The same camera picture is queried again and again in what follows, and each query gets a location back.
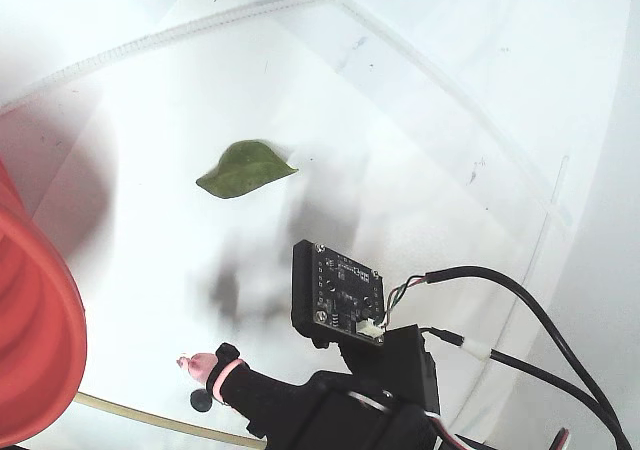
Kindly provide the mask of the pink padded gripper finger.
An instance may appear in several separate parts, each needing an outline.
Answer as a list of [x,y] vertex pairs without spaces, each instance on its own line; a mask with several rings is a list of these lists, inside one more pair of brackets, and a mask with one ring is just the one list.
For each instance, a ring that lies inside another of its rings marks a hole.
[[205,401],[229,406],[247,420],[266,419],[294,407],[303,387],[282,382],[253,370],[232,345],[222,344],[216,353],[180,356],[178,366],[200,384],[200,396],[193,395],[203,410]]

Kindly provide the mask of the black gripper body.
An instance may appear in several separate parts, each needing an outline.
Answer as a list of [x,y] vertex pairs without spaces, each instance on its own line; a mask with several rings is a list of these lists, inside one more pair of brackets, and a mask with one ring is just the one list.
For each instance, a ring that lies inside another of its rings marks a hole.
[[340,353],[347,373],[321,370],[302,385],[252,373],[248,432],[269,449],[434,448],[425,414],[440,409],[435,362],[417,326]]

